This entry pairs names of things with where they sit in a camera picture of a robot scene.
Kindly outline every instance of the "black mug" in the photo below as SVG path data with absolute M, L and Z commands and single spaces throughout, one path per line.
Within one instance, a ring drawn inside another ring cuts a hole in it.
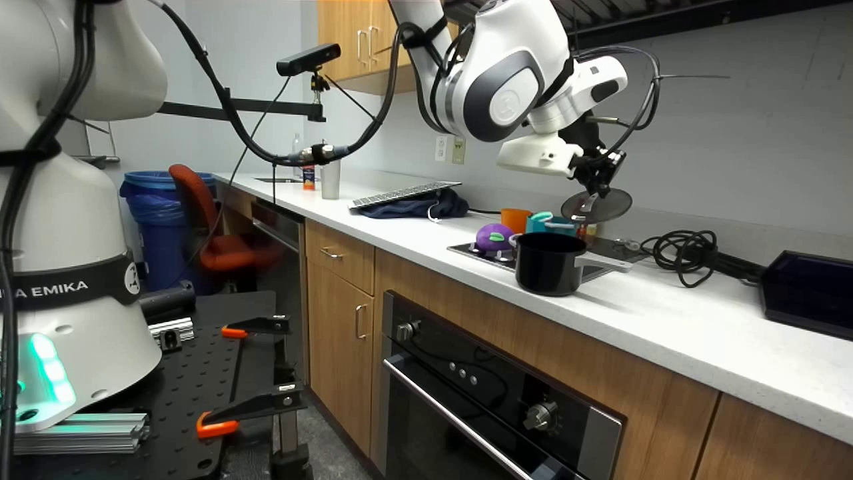
M 520 287 L 542 296 L 569 296 L 578 291 L 581 266 L 626 268 L 623 262 L 585 255 L 586 242 L 557 232 L 529 232 L 514 238 L 514 279 Z

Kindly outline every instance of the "blue bin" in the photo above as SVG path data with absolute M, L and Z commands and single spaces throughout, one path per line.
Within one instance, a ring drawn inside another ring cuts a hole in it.
M 169 170 L 128 170 L 120 195 L 141 232 L 148 291 L 174 287 L 185 279 L 196 283 L 196 291 L 209 291 L 189 263 L 185 206 Z

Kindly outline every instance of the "chair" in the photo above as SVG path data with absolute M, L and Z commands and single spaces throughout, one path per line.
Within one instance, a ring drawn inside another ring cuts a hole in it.
M 221 228 L 210 186 L 188 166 L 169 167 L 182 195 L 188 216 L 189 263 L 213 283 L 232 283 L 238 291 L 257 284 L 257 272 L 281 262 L 282 250 L 250 235 L 228 235 Z

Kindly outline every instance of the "kitchen counter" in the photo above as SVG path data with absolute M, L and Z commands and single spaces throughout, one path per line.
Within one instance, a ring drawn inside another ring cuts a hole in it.
M 388 192 L 394 180 L 406 178 L 345 172 L 341 200 L 324 200 L 321 192 L 304 192 L 302 184 L 276 184 L 276 203 L 853 444 L 853 382 L 847 374 L 853 342 L 765 319 L 758 291 L 738 279 L 714 275 L 689 291 L 653 262 L 601 275 L 565 298 L 525 292 L 513 268 L 448 248 L 476 240 L 477 227 L 496 220 L 496 216 L 430 220 L 350 214 L 354 198 Z M 238 176 L 232 186 L 273 200 L 273 184 L 258 180 L 257 172 Z

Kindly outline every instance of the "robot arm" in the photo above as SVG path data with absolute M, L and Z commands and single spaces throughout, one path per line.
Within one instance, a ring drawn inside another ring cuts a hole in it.
M 626 88 L 626 72 L 613 56 L 573 58 L 550 0 L 486 3 L 473 30 L 461 32 L 473 34 L 465 58 L 452 43 L 441 0 L 390 4 L 414 58 L 424 119 L 444 134 L 504 142 L 500 162 L 506 167 L 573 176 L 590 147 L 569 143 L 561 130 Z M 522 124 L 533 134 L 510 139 Z M 617 170 L 621 154 L 602 158 Z

